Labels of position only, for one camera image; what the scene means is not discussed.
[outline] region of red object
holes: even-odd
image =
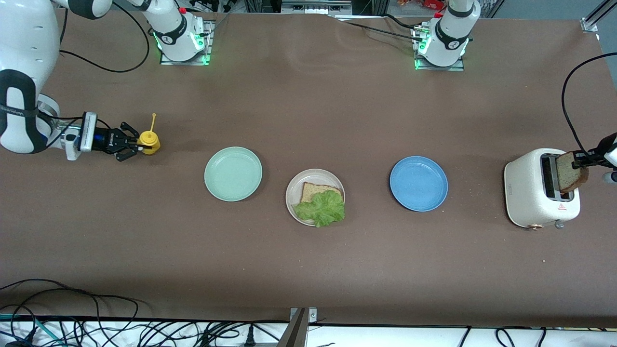
[[[439,0],[424,0],[422,5],[438,11],[441,11],[444,8],[444,2]]]

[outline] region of white plate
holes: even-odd
[[[336,178],[336,176],[334,176],[333,173],[321,169],[304,170],[297,174],[291,182],[289,182],[287,192],[285,193],[287,210],[298,222],[308,225],[309,227],[314,227],[315,221],[312,219],[302,220],[298,218],[296,212],[294,211],[294,206],[298,205],[300,203],[300,199],[302,198],[302,187],[304,186],[304,182],[313,183],[314,185],[329,185],[337,188],[341,191],[343,202],[345,202],[345,189],[343,189],[343,184],[338,178]]]

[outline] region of gray floor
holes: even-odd
[[[521,19],[581,19],[601,0],[505,0],[495,18]],[[617,51],[617,10],[598,24],[600,45],[604,53]],[[617,86],[617,57],[607,59],[613,81]]]

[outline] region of blue plate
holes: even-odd
[[[406,208],[427,212],[441,205],[448,194],[448,179],[436,162],[419,156],[402,159],[390,173],[390,189]]]

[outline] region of plate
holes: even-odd
[[[392,194],[406,208],[427,212],[441,205],[448,194],[448,179],[434,161],[420,156],[402,159],[390,173]]]
[[[205,166],[205,186],[223,201],[248,198],[261,181],[262,163],[255,153],[243,147],[221,149]]]
[[[337,188],[341,191],[343,202],[345,202],[345,189],[343,189],[343,184],[336,176],[334,176],[333,173],[321,169],[304,170],[297,174],[291,182],[289,182],[287,192],[285,193],[287,210],[298,222],[308,225],[309,227],[314,227],[315,221],[312,219],[302,220],[298,218],[296,212],[294,211],[294,206],[298,205],[300,203],[300,199],[302,198],[302,186],[304,186],[304,182],[313,183],[315,185],[329,185]]]

